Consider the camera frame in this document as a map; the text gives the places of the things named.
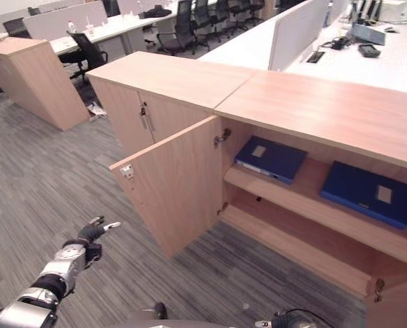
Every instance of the blue binder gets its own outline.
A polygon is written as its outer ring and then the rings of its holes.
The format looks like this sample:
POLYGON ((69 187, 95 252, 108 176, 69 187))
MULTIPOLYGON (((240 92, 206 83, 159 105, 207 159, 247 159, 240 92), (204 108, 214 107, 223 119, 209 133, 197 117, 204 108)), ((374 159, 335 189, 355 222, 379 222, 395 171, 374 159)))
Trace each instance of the blue binder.
POLYGON ((320 195, 395 228, 407 228, 405 183, 334 162, 320 195))
POLYGON ((290 185, 305 156, 303 150, 252 136, 235 162, 290 185))

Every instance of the cabinet hinge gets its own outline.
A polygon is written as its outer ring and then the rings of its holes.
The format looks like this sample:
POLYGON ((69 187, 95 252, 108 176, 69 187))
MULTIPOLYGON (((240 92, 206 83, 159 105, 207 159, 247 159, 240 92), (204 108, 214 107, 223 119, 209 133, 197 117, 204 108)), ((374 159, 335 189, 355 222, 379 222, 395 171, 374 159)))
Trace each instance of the cabinet hinge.
POLYGON ((122 176, 130 180, 133 180, 133 176, 135 175, 135 171, 133 171, 132 165, 121 167, 120 172, 122 176))
POLYGON ((223 135, 221 137, 216 136, 214 138, 215 147, 217 147, 220 142, 227 140, 231 134, 232 134, 232 131, 229 128, 225 128, 223 130, 223 135))
POLYGON ((228 207, 229 203, 228 202, 224 202, 223 206, 217 210, 217 215, 220 215, 220 213, 222 213, 224 210, 226 210, 226 207, 228 207))
POLYGON ((383 279, 378 278, 375 283, 375 298, 373 299, 374 303, 379 303, 382 301, 381 292, 384 289, 384 286, 386 286, 386 282, 383 279))

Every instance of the cabinet handle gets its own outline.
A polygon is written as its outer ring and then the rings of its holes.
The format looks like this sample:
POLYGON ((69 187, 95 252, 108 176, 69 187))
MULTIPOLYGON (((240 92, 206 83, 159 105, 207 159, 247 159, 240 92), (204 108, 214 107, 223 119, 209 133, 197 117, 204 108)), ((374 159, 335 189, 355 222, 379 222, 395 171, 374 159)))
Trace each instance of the cabinet handle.
POLYGON ((148 111, 146 111, 146 119, 147 119, 148 127, 151 130, 151 132, 155 132, 155 126, 151 122, 150 114, 148 113, 148 111))
POLYGON ((140 113, 141 121, 142 121, 142 126, 147 129, 147 124, 146 124, 146 109, 145 107, 141 107, 141 113, 140 113))

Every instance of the wooden countertop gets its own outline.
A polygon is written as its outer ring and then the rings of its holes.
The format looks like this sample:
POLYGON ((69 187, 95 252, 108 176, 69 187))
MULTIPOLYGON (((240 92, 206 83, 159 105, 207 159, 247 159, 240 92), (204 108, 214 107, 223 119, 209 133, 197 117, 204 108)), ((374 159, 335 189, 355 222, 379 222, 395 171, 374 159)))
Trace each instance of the wooden countertop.
POLYGON ((215 113, 407 167, 407 93, 267 71, 215 113))
POLYGON ((254 73, 248 68, 136 52, 87 74, 212 111, 254 73))
POLYGON ((48 42, 46 40, 13 38, 9 36, 0 41, 0 55, 14 55, 15 53, 31 49, 44 43, 48 42))

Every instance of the wooden cabinet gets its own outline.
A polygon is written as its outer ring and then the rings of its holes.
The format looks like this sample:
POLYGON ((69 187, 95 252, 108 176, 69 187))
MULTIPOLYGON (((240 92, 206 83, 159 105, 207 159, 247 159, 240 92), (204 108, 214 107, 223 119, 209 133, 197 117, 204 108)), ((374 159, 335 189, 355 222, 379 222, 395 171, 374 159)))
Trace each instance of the wooden cabinet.
POLYGON ((254 71, 136 52, 88 73, 126 154, 212 115, 254 71), (183 70, 192 66, 194 70, 183 70))
POLYGON ((407 94, 259 72, 215 112, 111 166, 163 252, 221 220, 407 327, 407 229, 319 196, 334 160, 407 183, 407 94), (308 152, 292 185, 234 164, 251 135, 308 152))
POLYGON ((0 41, 0 86, 14 102, 61 130, 89 118, 62 63, 45 40, 0 41))

